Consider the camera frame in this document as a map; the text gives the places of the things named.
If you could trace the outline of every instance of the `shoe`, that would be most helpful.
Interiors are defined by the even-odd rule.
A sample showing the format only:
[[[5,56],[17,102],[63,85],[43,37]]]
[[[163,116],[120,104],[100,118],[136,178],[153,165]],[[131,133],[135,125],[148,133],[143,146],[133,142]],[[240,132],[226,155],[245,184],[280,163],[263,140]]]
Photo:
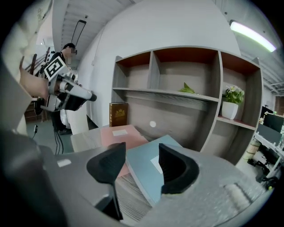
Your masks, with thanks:
[[[68,135],[68,134],[72,134],[71,129],[63,129],[63,130],[59,130],[59,135]]]

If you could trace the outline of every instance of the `ceiling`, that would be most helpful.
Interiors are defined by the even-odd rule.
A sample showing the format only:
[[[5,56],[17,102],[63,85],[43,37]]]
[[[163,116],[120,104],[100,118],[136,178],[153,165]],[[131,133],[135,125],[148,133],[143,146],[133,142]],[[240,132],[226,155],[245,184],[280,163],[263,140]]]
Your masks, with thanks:
[[[53,42],[56,51],[71,42],[78,20],[87,22],[77,43],[77,62],[99,31],[119,12],[141,0],[61,0],[54,1]],[[269,53],[255,41],[235,33],[242,56],[258,57],[264,76],[264,86],[276,95],[284,95],[283,47],[265,16],[246,0],[212,0],[228,23],[236,20],[269,40],[277,50]]]

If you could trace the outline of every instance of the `black cable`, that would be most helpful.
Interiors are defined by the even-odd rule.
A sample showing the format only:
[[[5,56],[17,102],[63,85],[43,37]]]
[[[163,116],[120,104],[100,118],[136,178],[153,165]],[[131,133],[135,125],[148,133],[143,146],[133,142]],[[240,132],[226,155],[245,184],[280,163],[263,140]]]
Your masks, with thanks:
[[[56,149],[55,149],[55,155],[57,155],[57,140],[56,140],[56,134],[55,134],[55,130],[54,130],[54,138],[55,138],[55,143],[56,143]]]
[[[64,147],[63,147],[63,142],[62,142],[62,140],[61,140],[61,137],[60,137],[60,135],[58,134],[58,137],[59,137],[59,139],[60,139],[60,142],[61,142],[61,145],[62,145],[62,154],[63,154],[63,151],[64,151]]]
[[[38,126],[37,125],[35,125],[35,127],[34,127],[34,136],[32,137],[32,139],[35,137],[35,135],[36,135],[36,133],[37,133],[37,129],[38,129]]]
[[[59,134],[58,132],[56,131],[56,138],[57,138],[57,141],[58,141],[58,144],[59,144],[59,149],[58,149],[58,154],[60,153],[60,141],[59,141]]]

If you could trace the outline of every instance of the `wooden shelf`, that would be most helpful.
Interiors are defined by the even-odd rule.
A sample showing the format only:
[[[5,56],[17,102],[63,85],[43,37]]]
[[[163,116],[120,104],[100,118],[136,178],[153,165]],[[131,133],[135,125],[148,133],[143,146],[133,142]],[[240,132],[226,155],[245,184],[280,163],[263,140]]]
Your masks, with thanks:
[[[170,91],[170,90],[159,90],[159,89],[132,89],[132,88],[124,88],[124,87],[114,87],[114,90],[124,90],[124,91],[135,91],[135,92],[146,92],[146,93],[155,93],[155,94],[166,94],[173,96],[180,96],[185,98],[192,98],[197,100],[203,100],[207,102],[218,102],[218,98],[213,98],[200,94],[191,94],[179,91]]]
[[[150,62],[150,53],[151,52],[145,52],[140,53],[138,55],[133,55],[127,58],[120,59],[116,61],[116,63],[119,63],[120,65],[126,68],[146,65]]]
[[[247,61],[242,57],[221,52],[223,67],[241,73],[251,75],[260,68],[254,62]]]
[[[199,94],[179,92],[187,83]],[[245,91],[236,120],[218,116],[226,85]],[[170,135],[183,147],[236,164],[259,121],[262,75],[258,59],[213,48],[164,47],[114,64],[112,102],[129,104],[128,123],[150,138]],[[152,128],[149,122],[155,121]]]
[[[237,125],[239,127],[243,127],[243,128],[246,128],[246,129],[250,129],[250,130],[255,130],[256,128],[255,127],[252,127],[250,125],[247,125],[241,121],[238,121],[238,120],[230,120],[228,118],[225,118],[225,117],[222,117],[222,116],[218,116],[217,117],[217,120],[218,121],[222,121],[222,122],[226,122],[228,124],[232,124],[232,125]]]

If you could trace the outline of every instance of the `book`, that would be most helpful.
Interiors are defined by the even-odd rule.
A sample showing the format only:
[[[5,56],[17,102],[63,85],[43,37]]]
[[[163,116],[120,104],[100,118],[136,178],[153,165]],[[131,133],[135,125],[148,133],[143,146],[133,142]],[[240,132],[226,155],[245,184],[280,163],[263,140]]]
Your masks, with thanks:
[[[126,142],[126,151],[148,143],[133,125],[101,128],[101,140],[103,146]],[[126,164],[124,164],[118,176],[123,176],[128,173],[129,170]]]
[[[152,207],[160,200],[161,187],[164,185],[162,168],[158,162],[160,143],[181,147],[171,136],[166,135],[129,149],[126,153],[126,165],[129,172]]]
[[[110,127],[127,125],[128,103],[110,103]]]

